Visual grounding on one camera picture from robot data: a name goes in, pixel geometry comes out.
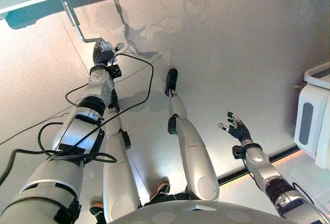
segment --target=metal bracket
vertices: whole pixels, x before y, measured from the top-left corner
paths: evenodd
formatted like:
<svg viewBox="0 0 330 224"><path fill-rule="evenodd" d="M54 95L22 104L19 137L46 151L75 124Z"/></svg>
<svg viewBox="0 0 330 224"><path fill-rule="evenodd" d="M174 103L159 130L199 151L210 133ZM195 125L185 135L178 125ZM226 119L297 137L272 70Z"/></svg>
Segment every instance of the metal bracket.
<svg viewBox="0 0 330 224"><path fill-rule="evenodd" d="M65 12L67 13L67 16L70 20L71 25L76 28L76 31L77 31L78 36L81 39L81 41L86 42L86 43L87 42L97 42L99 46L101 45L101 42L106 42L101 37L100 38L91 38L91 39L85 38L80 30L80 27L79 27L80 23L79 23L76 13L74 12L73 7L71 6L70 0L61 0L61 2L62 2Z"/></svg>

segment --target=orange light strip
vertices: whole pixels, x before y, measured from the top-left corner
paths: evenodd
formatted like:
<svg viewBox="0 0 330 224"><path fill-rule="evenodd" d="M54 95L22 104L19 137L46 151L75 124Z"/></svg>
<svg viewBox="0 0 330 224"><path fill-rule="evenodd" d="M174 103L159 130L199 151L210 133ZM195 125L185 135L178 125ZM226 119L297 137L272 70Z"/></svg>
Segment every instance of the orange light strip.
<svg viewBox="0 0 330 224"><path fill-rule="evenodd" d="M288 156L286 156L284 158L281 158L278 161L273 162L272 165L278 166L280 164L283 164L284 162L287 162L287 161L289 161L289 160L291 160L291 159L293 159L295 157L298 157L298 156L302 155L303 153L304 152L302 150L299 150L299 151L297 151L295 153L292 153L292 154L290 154L290 155L288 155ZM228 183L226 183L224 185L221 185L220 186L220 190L230 188L230 187L234 186L235 184L238 184L238 183L243 182L244 180L248 179L249 177L250 177L250 175L247 174L247 175L241 176L241 177L239 177L237 179L234 179L234 180L232 180L232 181L230 181L230 182L228 182Z"/></svg>

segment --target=black cable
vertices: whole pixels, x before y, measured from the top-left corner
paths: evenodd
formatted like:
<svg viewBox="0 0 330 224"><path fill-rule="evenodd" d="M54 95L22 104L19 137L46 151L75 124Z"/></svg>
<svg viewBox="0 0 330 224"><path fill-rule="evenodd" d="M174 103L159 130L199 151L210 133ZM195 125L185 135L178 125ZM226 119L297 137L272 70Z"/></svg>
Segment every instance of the black cable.
<svg viewBox="0 0 330 224"><path fill-rule="evenodd" d="M96 158L97 156L104 156L104 157L108 157L111 160L108 159L101 159L101 158ZM87 153L87 154L70 154L70 155L62 155L62 156L53 156L53 160L66 160L66 161L71 161L71 160L75 160L75 159L91 159L93 161L99 161L99 162L105 162L105 163L116 163L117 159L115 157L113 157L110 154L107 153Z"/></svg>
<svg viewBox="0 0 330 224"><path fill-rule="evenodd" d="M9 161L7 163L6 169L4 170L4 172L1 174L0 177L0 186L2 185L2 183L5 181L5 179L7 178L7 176L9 175L12 166L14 164L15 161L15 156L17 153L25 153L25 154L43 154L43 153L57 153L56 151L53 150L44 150L44 151L30 151L30 150L24 150L24 149L14 149L9 157Z"/></svg>
<svg viewBox="0 0 330 224"><path fill-rule="evenodd" d="M43 131L47 126L49 126L49 125L54 125L54 124L60 124L60 125L62 125L63 122L50 122L50 123L45 124L45 125L39 130L39 133L38 133L38 145L39 145L41 151L46 151L46 150L44 149L42 143L41 143L41 133L42 133L42 131ZM45 152L45 154L46 154L48 157L51 156L50 153Z"/></svg>
<svg viewBox="0 0 330 224"><path fill-rule="evenodd" d="M0 186L2 185L2 183L3 183L3 182L5 181L5 179L7 178L8 174L10 173L10 171L11 171L11 169L12 169L12 166L13 166L13 164L14 164L15 156L16 156L17 153L25 153L25 154L43 154L43 153L46 153L46 154L47 154L47 153L54 153L53 155L51 155L50 159L63 159L64 156L60 156L60 155L72 151L75 147L77 147L80 143L82 143L82 141L84 141L88 136L90 136L91 134L93 134L93 133L94 133L95 131L97 131L99 128L103 127L105 124L107 124L108 122L110 122L110 121L113 120L114 118L118 117L119 115L121 115L121 114L127 112L128 110L130 110L130 109L132 109L132 108L134 108L134 107L136 107L136 106L138 106L138 105L141 105L141 104L145 103L145 102L148 100L148 98L149 98L149 96L150 96L150 91L151 91L151 84L152 84L153 77L154 77L154 67L153 67L153 65L152 65L151 63L149 63L149 62L147 62L147 61L145 61L145 60L142 60L142 59L140 59L140 58L137 58L137 57L135 57L135 56L133 56L133 55L127 55L127 54L123 54L123 53L118 53L118 54L116 54L116 55L113 57L113 60L114 60L115 57L120 56L120 55L127 56L127 57L130 57L130 58L133 58L133 59L136 59L136 60L142 61L142 62L144 62L144 63L146 63L146 64L148 64L148 65L151 66L152 72L151 72L150 83L149 83L149 88L148 88L148 93L147 93L146 98L145 98L143 101L141 101L141 102L139 102L139 103L137 103L137 104L135 104L135 105L132 105L132 106L129 107L129 108L126 108L125 110L123 110L122 112L116 114L116 115L113 116L112 118L109 118L108 120L104 121L100 126L98 126L98 127L96 127L95 129L93 129L91 132L89 132L87 135L85 135L82 139L80 139L75 145L73 145L72 147L70 147L69 149L67 149L67 150L65 150L65 151L62 151L62 152L53 151L53 150L29 151L29 150L24 150L24 149L15 149L15 150L13 150L13 151L11 152L11 154L10 154L10 157L9 157L9 161L8 161L7 167L6 167L5 171L2 173L2 175L1 175L1 177L0 177ZM73 89L73 90L69 91L69 92L65 95L65 99L66 99L69 103L71 103L72 105L77 106L75 103L71 102L71 101L68 99L68 95L69 95L71 92L74 92L75 90L78 90L78 89L80 89L80 88L82 88L82 87L84 87L84 86L86 86L86 85L88 85L88 84L85 84L85 85L83 85L83 86L80 86L80 87L78 87L78 88L76 88L76 89ZM110 160L106 160L106 159L100 159L100 158L96 158L96 156L104 156L104 157L108 157L108 158L110 158L110 159L112 159L112 160L110 161ZM66 156L66 159L78 159L78 158L90 158L90 159L92 159L92 160L94 160L94 161L106 162L106 163L116 163L116 162L117 162L117 159L116 159L115 157L113 157L112 155L107 154L107 153L81 154L81 155L78 155L78 156L76 156L76 155L68 155L68 156Z"/></svg>
<svg viewBox="0 0 330 224"><path fill-rule="evenodd" d="M137 104L135 104L135 105L132 105L131 107L129 107L129 108L127 108L127 109L121 111L120 113L116 114L115 116L113 116L113 117L109 118L108 120L104 121L100 126L98 126L98 127L96 127L95 129L93 129L91 132L89 132L87 135L85 135L82 139L80 139L80 140L79 140L76 144L74 144L72 147L70 147L69 149L67 149L67 150L65 150L65 151L62 151L62 152L59 152L59 153L57 153L57 154L52 155L52 156L50 157L50 159L54 159L55 156L56 156L56 157L59 157L59 156L64 155L64 154L66 154L66 153L68 153L68 152L71 152L72 150L74 150L75 147L77 147L77 146L78 146L80 143L82 143L82 142L83 142L88 136L90 136L91 134L93 134L93 133L94 133L95 131L97 131L99 128L101 128L102 126L104 126L105 124L107 124L108 122L110 122L111 120L113 120L114 118L118 117L119 115L121 115L121 114L127 112L128 110L130 110L130 109L132 109L132 108L134 108L134 107L136 107L136 106L138 106L138 105L141 105L141 104L145 103L145 102L148 100L148 98L149 98L149 96L150 96L150 91L151 91L151 84L152 84L153 77L154 77L154 67L153 67L153 65L152 65L151 63L149 63L148 61L142 60L142 59L137 58L137 57L135 57L135 56L133 56L133 55L127 55L127 54L123 54L123 53L117 53L117 54L113 57L113 60L114 60L117 56L120 56L120 55L127 56L127 57L133 58L133 59L135 59L135 60L142 61L142 62L147 63L148 65L151 66L152 72L151 72L150 83L149 83L149 89L148 89L148 93L147 93L146 98L145 98L143 101L141 101L141 102L139 102L139 103L137 103Z"/></svg>
<svg viewBox="0 0 330 224"><path fill-rule="evenodd" d="M22 131L19 131L18 133L14 134L13 136L11 136L11 137L9 137L8 139L4 140L3 142L0 143L0 145L6 143L6 142L9 141L10 139L12 139L12 138L18 136L19 134L21 134L21 133L23 133L23 132L25 132L25 131L28 131L28 130L30 130L30 129L32 129L32 128L35 127L35 126L38 126L38 125L40 125L40 124L42 124L42 123L44 123L44 122L47 122L47 121L49 121L49 120L52 120L52 119L54 119L54 118L63 117L64 115L67 115L67 114L70 114L70 113L63 113L61 116L50 117L50 118L47 118L47 119L45 119L45 120L43 120L43 121L41 121L41 122L38 122L37 124L32 125L31 127L27 127L26 129L24 129L24 130L22 130Z"/></svg>
<svg viewBox="0 0 330 224"><path fill-rule="evenodd" d="M292 183L292 186L293 186L293 188L295 188L295 189L297 189L296 187L298 187L298 188L299 188L299 189L305 194L305 196L310 200L310 202L311 202L313 205L315 205L314 202L313 202L313 200L311 199L311 197L307 194L306 191L304 191L304 190L302 189L302 187L300 187L299 184L297 184L296 182L293 182L293 183Z"/></svg>
<svg viewBox="0 0 330 224"><path fill-rule="evenodd" d="M82 88L82 87L84 87L84 86L87 86L87 85L88 85L88 83L87 83L87 84L84 84L83 86L79 86L79 87L77 87L77 88L75 88L75 89L69 91L67 94L65 94L65 96L64 96L65 99L66 99L70 104L72 104L72 105L74 105L74 106L77 106L77 104L71 102L71 101L68 99L68 95L69 95L70 93L76 91L76 90L79 90L80 88Z"/></svg>
<svg viewBox="0 0 330 224"><path fill-rule="evenodd" d="M260 187L259 187L259 185L257 184L255 178L251 175L250 171L248 170L248 167L246 166L244 159L242 159L242 160L243 160L244 167L245 167L245 169L247 170L248 174L249 174L250 177L253 179L253 181L256 183L257 187L260 189Z"/></svg>

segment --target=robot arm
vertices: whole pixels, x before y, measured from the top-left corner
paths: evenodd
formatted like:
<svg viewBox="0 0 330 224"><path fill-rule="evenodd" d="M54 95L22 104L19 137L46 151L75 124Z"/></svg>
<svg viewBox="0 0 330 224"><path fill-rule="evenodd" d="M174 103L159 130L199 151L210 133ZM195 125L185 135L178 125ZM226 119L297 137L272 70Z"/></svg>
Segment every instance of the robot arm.
<svg viewBox="0 0 330 224"><path fill-rule="evenodd" d="M234 158L246 161L248 171L253 174L258 187L274 204L278 214L297 223L329 223L319 209L280 175L269 162L269 157L262 147L253 143L248 128L240 118L231 112L228 112L228 117L232 125L218 125L241 142L240 146L233 147Z"/></svg>
<svg viewBox="0 0 330 224"><path fill-rule="evenodd" d="M104 62L112 59L109 53L98 55L103 56ZM101 125L106 107L112 107L113 79L119 74L119 67L107 67L106 63L98 63L91 69L84 96L53 142L53 150L69 152L52 156L34 171L5 208L0 223L73 223L78 218L84 164L90 160L84 160L81 155L96 154L105 132L99 128L79 145L76 143Z"/></svg>

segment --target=white machine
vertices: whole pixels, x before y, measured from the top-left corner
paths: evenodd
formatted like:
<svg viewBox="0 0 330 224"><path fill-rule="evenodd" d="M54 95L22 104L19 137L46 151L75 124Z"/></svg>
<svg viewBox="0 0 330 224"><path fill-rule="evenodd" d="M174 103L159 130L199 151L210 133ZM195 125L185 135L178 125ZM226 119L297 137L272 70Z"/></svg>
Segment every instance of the white machine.
<svg viewBox="0 0 330 224"><path fill-rule="evenodd" d="M294 142L323 169L330 169L330 62L305 72Z"/></svg>

